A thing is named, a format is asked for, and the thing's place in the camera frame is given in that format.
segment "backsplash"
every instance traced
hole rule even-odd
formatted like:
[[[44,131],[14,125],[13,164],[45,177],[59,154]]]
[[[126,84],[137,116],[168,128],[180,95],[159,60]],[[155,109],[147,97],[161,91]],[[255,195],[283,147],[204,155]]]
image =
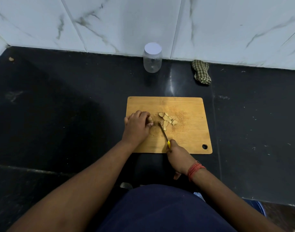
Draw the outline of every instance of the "backsplash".
[[[295,70],[295,0],[0,0],[11,46]]]

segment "hand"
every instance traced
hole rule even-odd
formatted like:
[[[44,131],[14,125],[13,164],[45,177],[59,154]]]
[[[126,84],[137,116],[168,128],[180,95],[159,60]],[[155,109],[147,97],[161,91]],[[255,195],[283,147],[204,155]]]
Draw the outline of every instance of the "hand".
[[[170,140],[171,149],[167,146],[167,156],[171,166],[175,169],[176,175],[174,179],[177,180],[180,174],[187,175],[188,169],[196,162],[187,150],[180,147],[175,140]]]
[[[150,113],[146,111],[136,111],[136,113],[125,117],[125,130],[122,141],[132,144],[134,148],[143,142],[148,137],[149,130],[153,126],[153,122],[147,120],[148,117],[150,117]]]

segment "navy blue shirt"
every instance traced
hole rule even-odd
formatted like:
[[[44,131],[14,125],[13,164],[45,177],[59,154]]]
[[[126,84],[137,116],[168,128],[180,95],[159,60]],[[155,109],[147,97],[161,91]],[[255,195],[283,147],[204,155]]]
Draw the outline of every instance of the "navy blue shirt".
[[[130,190],[99,226],[100,231],[236,232],[198,196],[164,185]]]

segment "folded cloth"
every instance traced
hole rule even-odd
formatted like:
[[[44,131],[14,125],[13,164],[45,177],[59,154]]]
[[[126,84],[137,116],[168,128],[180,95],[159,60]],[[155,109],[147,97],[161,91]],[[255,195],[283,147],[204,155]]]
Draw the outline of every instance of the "folded cloth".
[[[191,62],[191,65],[193,69],[196,71],[195,73],[195,79],[200,81],[202,84],[211,84],[211,78],[209,74],[207,73],[207,70],[209,69],[209,64],[206,62],[203,62],[201,60],[194,60]]]

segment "red bracelet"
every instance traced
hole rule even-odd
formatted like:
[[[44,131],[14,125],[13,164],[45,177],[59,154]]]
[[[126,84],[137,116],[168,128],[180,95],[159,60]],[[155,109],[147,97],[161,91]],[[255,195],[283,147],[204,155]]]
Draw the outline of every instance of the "red bracelet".
[[[202,166],[202,164],[199,163],[199,161],[196,160],[196,163],[194,163],[187,172],[187,176],[188,176],[188,180],[191,182],[193,180],[193,176],[195,174],[196,171],[198,171],[201,168],[205,168],[204,166]]]

